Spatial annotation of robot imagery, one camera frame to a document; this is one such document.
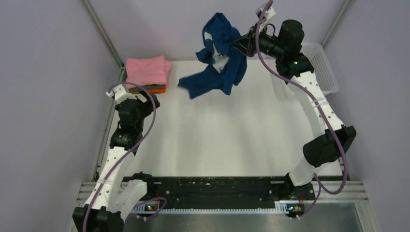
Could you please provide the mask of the navy blue printed t-shirt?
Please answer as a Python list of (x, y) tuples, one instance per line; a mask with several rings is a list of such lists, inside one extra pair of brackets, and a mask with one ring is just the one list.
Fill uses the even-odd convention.
[(212, 90), (231, 95), (247, 70), (247, 58), (233, 47), (241, 37), (223, 13), (215, 13), (202, 29), (204, 48), (196, 52), (198, 61), (206, 64), (203, 71), (179, 79), (177, 86), (185, 89), (190, 99)]

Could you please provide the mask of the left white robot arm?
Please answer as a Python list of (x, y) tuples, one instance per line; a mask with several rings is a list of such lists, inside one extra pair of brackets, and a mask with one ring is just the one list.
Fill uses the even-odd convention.
[(139, 145), (148, 135), (143, 132), (144, 120), (156, 116), (160, 102), (150, 93), (142, 93), (145, 102), (129, 93), (121, 98), (117, 93), (113, 96), (119, 120), (95, 187), (83, 206), (74, 209), (72, 218), (79, 232), (121, 232), (134, 205), (155, 194), (154, 185), (142, 179), (132, 180), (124, 189), (121, 185)]

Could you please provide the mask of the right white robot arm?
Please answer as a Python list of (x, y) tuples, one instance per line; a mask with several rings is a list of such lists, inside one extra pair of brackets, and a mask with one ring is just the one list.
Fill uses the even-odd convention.
[(282, 23), (278, 36), (267, 35), (266, 20), (255, 25), (256, 53), (264, 67), (284, 81), (294, 93), (308, 119), (313, 140), (303, 146), (303, 158), (287, 176), (289, 183), (283, 192), (289, 199), (297, 199), (303, 186), (318, 179), (318, 172), (342, 158), (356, 137), (354, 126), (346, 126), (335, 114), (320, 89), (314, 67), (301, 52), (304, 37), (302, 24), (296, 20)]

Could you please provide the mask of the orange folded t-shirt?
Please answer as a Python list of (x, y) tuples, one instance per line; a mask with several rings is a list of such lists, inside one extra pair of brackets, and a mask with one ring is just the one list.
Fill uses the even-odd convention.
[[(147, 90), (149, 93), (154, 93), (154, 94), (160, 94), (166, 91), (166, 86), (159, 86), (159, 87), (143, 86), (143, 88)], [(140, 92), (143, 92), (143, 90), (139, 87), (133, 87), (129, 89), (129, 92), (132, 94), (138, 94)]]

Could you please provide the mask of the grey folded t-shirt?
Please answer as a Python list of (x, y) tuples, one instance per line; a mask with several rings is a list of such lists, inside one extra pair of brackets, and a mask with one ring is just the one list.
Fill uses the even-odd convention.
[(145, 89), (161, 89), (161, 88), (166, 88), (166, 85), (157, 85), (157, 84), (144, 85), (143, 88), (145, 88)]

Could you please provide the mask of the pink folded t-shirt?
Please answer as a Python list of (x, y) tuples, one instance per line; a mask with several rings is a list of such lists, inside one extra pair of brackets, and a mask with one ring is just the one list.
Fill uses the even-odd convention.
[(166, 85), (172, 63), (164, 56), (154, 58), (127, 58), (127, 82), (139, 86)]

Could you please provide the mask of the white plastic basket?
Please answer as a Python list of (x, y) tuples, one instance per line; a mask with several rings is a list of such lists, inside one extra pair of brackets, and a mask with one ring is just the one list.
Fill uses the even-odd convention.
[[(323, 94), (326, 96), (337, 93), (339, 83), (323, 47), (318, 43), (303, 42), (301, 52), (313, 65), (318, 85)], [(294, 93), (284, 81), (273, 75), (271, 78), (276, 97), (281, 100), (296, 100)]]

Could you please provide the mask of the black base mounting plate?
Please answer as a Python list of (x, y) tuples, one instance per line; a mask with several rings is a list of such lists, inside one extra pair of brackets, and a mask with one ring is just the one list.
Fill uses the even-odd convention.
[(287, 177), (154, 177), (136, 173), (123, 183), (147, 183), (143, 200), (164, 197), (165, 209), (273, 209), (276, 201), (315, 199), (312, 184), (294, 187)]

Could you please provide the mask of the right vertical metal post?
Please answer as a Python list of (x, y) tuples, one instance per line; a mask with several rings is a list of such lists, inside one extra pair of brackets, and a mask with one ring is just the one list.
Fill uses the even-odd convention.
[(347, 13), (347, 11), (349, 10), (349, 8), (351, 7), (351, 5), (355, 2), (355, 0), (345, 0), (341, 6), (341, 8), (339, 9), (335, 19), (333, 20), (332, 24), (330, 25), (329, 30), (327, 31), (325, 37), (323, 38), (322, 42), (321, 42), (321, 46), (323, 48), (326, 48), (326, 46), (328, 45), (329, 41), (331, 40), (331, 38), (333, 37), (336, 29), (338, 28), (341, 20), (344, 18), (345, 14)]

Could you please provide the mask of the vertical metal post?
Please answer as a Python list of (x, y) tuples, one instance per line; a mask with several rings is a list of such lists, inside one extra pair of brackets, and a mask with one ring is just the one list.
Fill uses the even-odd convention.
[(120, 55), (118, 51), (115, 49), (115, 46), (110, 39), (106, 29), (104, 28), (104, 25), (102, 21), (100, 20), (97, 12), (95, 11), (91, 1), (89, 0), (80, 0), (81, 4), (83, 5), (84, 10), (90, 17), (90, 20), (92, 24), (94, 25), (95, 29), (97, 30), (97, 33), (103, 40), (106, 48), (108, 49), (109, 53), (111, 54), (112, 58), (114, 59), (115, 63), (117, 66), (119, 66), (120, 69), (124, 67), (124, 63), (120, 58)]
[(349, 10), (349, 8), (351, 7), (351, 5), (355, 2), (355, 0), (345, 0), (341, 6), (341, 8), (339, 9), (335, 19), (333, 20), (332, 24), (330, 25), (329, 30), (327, 31), (325, 37), (323, 38), (322, 42), (321, 42), (321, 46), (323, 48), (326, 48), (326, 46), (328, 45), (329, 41), (331, 40), (331, 38), (333, 37), (336, 29), (338, 28), (341, 20), (344, 18), (345, 14), (347, 13), (347, 11)]

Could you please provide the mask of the left vertical metal post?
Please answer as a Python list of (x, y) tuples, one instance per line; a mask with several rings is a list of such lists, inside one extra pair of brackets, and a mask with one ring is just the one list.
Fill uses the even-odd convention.
[(91, 1), (89, 0), (80, 0), (81, 4), (83, 5), (84, 10), (90, 17), (90, 20), (92, 24), (94, 25), (95, 29), (97, 30), (97, 33), (103, 40), (106, 48), (108, 49), (109, 53), (111, 54), (112, 58), (114, 59), (115, 63), (117, 66), (119, 66), (120, 69), (124, 67), (124, 63), (120, 58), (120, 55), (118, 51), (115, 49), (115, 46), (110, 39), (106, 29), (104, 28), (104, 25), (102, 21), (100, 20), (97, 12), (95, 11)]

